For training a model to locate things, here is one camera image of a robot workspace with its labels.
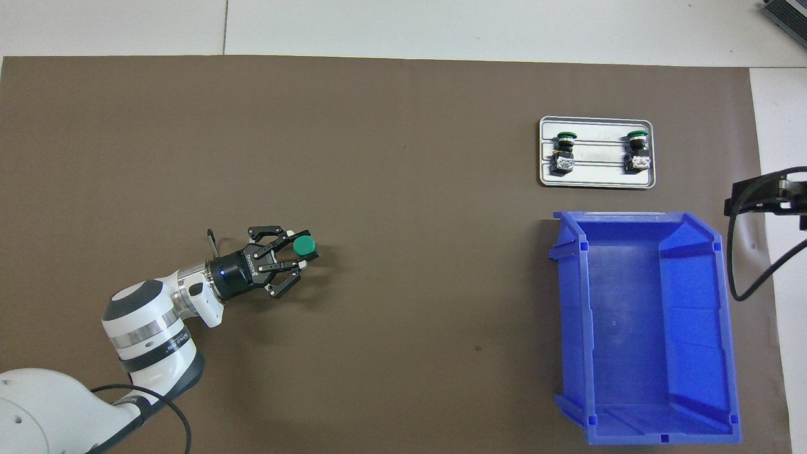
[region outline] black cable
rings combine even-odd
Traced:
[[[104,385],[104,386],[99,386],[97,388],[92,388],[90,390],[90,392],[95,394],[95,393],[97,393],[99,391],[104,391],[106,389],[131,389],[133,391],[140,391],[141,393],[150,394],[150,395],[156,397],[158,401],[166,404],[171,410],[174,411],[174,413],[177,414],[177,416],[179,417],[179,420],[182,421],[182,425],[185,426],[185,454],[188,454],[190,452],[190,424],[188,423],[188,418],[185,417],[182,410],[180,410],[179,407],[176,404],[171,402],[171,400],[169,400],[167,397],[163,396],[162,394],[159,394],[159,393],[156,393],[156,392],[152,391],[151,389],[144,388],[142,386],[137,386],[137,385],[123,385],[123,384],[120,384],[120,385]]]
[[[734,223],[737,220],[737,215],[740,213],[742,209],[742,205],[745,203],[746,199],[754,193],[757,189],[760,189],[763,185],[770,183],[771,181],[780,179],[781,177],[788,175],[788,174],[797,174],[801,172],[807,172],[807,166],[798,166],[798,167],[790,167],[789,169],[779,170],[778,172],[772,172],[770,174],[765,174],[758,179],[756,179],[753,183],[749,184],[741,193],[738,195],[737,199],[734,201],[734,204],[731,206],[731,213],[729,215],[729,244],[728,244],[728,251],[726,255],[728,256],[729,262],[729,290],[731,291],[731,296],[734,297],[737,301],[745,301],[751,296],[752,293],[756,292],[757,288],[759,288],[765,281],[771,277],[771,275],[778,270],[785,262],[792,259],[792,257],[799,252],[802,252],[805,248],[807,248],[807,240],[804,240],[797,245],[795,245],[791,250],[786,252],[784,255],[779,257],[765,272],[763,272],[759,277],[754,281],[751,286],[742,293],[742,295],[737,294],[737,288],[734,285],[734,262],[732,259],[732,251],[734,250]]]

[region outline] silver ring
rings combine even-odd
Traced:
[[[177,320],[177,314],[173,309],[171,309],[157,320],[147,323],[136,330],[129,331],[126,334],[121,334],[120,336],[110,338],[109,340],[112,341],[112,345],[114,345],[117,349],[131,347],[136,343],[143,342],[155,334],[159,334],[169,326],[173,325]]]

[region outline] black bracket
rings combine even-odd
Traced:
[[[735,183],[731,187],[731,197],[725,200],[723,214],[730,216],[740,194],[763,176]],[[779,179],[764,183],[744,199],[738,214],[744,212],[799,216],[799,229],[807,230],[807,181],[790,181],[787,175],[782,175]]]

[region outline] brown mat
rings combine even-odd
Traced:
[[[658,184],[541,187],[545,115],[650,120]],[[226,251],[275,223],[321,244],[282,300],[190,323],[207,357],[178,399],[193,452],[790,452],[770,284],[732,304],[742,444],[592,448],[552,401],[546,220],[690,211],[725,231],[730,184],[759,174],[746,69],[7,57],[0,128],[0,370],[126,381],[108,297],[207,258],[208,227]],[[761,224],[743,228],[738,260],[764,265]],[[115,452],[183,443],[162,411]]]

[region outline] metal tray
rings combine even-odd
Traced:
[[[647,131],[650,169],[625,173],[625,155],[630,150],[628,132]],[[577,134],[575,169],[565,175],[550,173],[550,159],[559,132]],[[545,116],[538,122],[538,177],[546,186],[649,189],[655,185],[653,125],[647,120]]]

